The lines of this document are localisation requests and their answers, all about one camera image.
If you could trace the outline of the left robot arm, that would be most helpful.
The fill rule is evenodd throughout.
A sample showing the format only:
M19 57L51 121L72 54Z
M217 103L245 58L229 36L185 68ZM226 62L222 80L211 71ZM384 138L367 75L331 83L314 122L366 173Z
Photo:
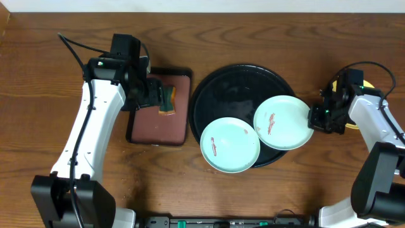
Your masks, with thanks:
M49 175L36 175L30 188L46 227L135 227L136 214L118 208L102 186L111 131L120 111L162 106L170 99L158 79L149 79L145 45L114 34L109 51L80 61L84 84L67 143Z

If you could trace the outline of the orange green sponge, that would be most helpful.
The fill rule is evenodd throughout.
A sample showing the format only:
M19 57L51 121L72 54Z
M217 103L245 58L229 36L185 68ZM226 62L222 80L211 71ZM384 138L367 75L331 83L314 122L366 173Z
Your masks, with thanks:
M163 103L159 107L160 115L175 114L175 94L176 87L171 85L163 87Z

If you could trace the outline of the yellow plate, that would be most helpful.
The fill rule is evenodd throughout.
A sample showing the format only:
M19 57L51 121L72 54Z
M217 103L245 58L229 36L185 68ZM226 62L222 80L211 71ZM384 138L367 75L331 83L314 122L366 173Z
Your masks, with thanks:
M374 89L374 86L368 81L364 80L362 88L367 89L367 92L371 92L371 89ZM337 90L337 80L332 82L332 91L335 92L336 90ZM361 95L365 96L366 91L363 91ZM346 123L346 128L359 130L359 127L351 119L349 119L349 121Z

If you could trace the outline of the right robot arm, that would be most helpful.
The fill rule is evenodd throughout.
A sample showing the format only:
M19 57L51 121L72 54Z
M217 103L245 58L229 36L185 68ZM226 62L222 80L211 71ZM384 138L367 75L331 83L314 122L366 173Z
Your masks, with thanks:
M366 227L404 223L404 131L392 116L381 90L363 84L363 72L339 71L320 92L322 104L308 114L308 126L327 134L343 134L348 122L358 126L369 155L352 185L350 197L324 206L320 227Z

